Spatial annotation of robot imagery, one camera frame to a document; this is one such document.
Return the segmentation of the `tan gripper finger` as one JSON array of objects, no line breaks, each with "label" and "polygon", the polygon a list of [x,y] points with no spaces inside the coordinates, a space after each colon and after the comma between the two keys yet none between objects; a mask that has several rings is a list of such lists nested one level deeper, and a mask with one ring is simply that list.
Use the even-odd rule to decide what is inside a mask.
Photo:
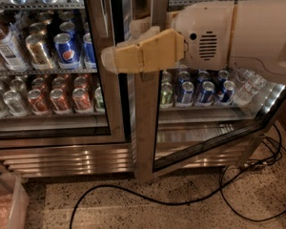
[{"label": "tan gripper finger", "polygon": [[130,24],[130,33],[132,39],[162,40],[164,38],[168,38],[169,40],[179,40],[180,34],[172,28],[172,22],[177,15],[177,11],[166,13],[164,31],[161,31],[159,26],[152,25],[152,18],[150,16],[133,20]]},{"label": "tan gripper finger", "polygon": [[101,53],[111,73],[152,73],[172,68],[184,57],[184,37],[173,29],[152,26],[138,39],[108,47]]}]

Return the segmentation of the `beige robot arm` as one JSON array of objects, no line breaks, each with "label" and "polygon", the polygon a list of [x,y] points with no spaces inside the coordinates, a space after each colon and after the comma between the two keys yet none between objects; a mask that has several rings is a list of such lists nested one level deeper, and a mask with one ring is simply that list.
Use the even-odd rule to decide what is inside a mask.
[{"label": "beige robot arm", "polygon": [[286,85],[286,0],[213,1],[131,23],[133,39],[101,53],[112,73],[151,73],[180,62],[194,70],[248,69]]}]

